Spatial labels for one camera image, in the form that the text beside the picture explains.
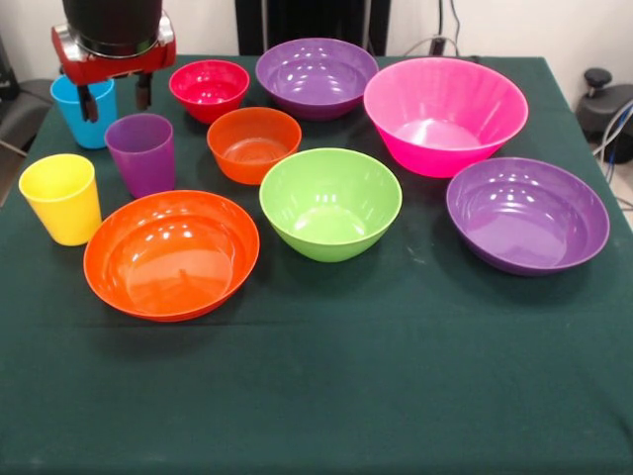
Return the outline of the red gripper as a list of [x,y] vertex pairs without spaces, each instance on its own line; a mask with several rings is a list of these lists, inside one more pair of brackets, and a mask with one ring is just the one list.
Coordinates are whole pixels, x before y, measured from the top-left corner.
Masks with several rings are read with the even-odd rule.
[[106,56],[86,48],[67,24],[51,29],[51,40],[64,74],[77,86],[82,118],[96,123],[98,107],[87,84],[99,83],[119,76],[137,73],[136,107],[151,106],[152,73],[171,66],[175,61],[176,40],[172,22],[161,15],[157,40],[145,51],[129,56]]

